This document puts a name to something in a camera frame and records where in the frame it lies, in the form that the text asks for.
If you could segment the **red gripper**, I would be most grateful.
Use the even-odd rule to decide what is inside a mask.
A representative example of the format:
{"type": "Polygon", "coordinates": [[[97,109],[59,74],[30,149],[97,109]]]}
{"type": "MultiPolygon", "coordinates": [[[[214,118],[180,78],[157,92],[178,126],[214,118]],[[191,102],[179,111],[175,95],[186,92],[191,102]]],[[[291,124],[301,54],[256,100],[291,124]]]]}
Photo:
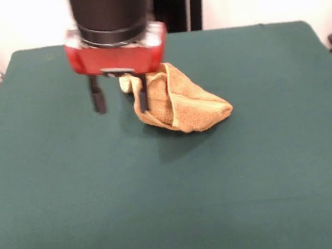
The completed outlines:
{"type": "Polygon", "coordinates": [[[92,47],[82,41],[77,30],[68,30],[64,50],[71,68],[81,75],[89,75],[89,89],[94,109],[99,114],[107,111],[105,97],[96,75],[136,75],[141,81],[139,100],[141,112],[149,110],[146,74],[156,71],[164,57],[167,31],[162,22],[150,21],[139,41],[124,46],[92,47]]]}

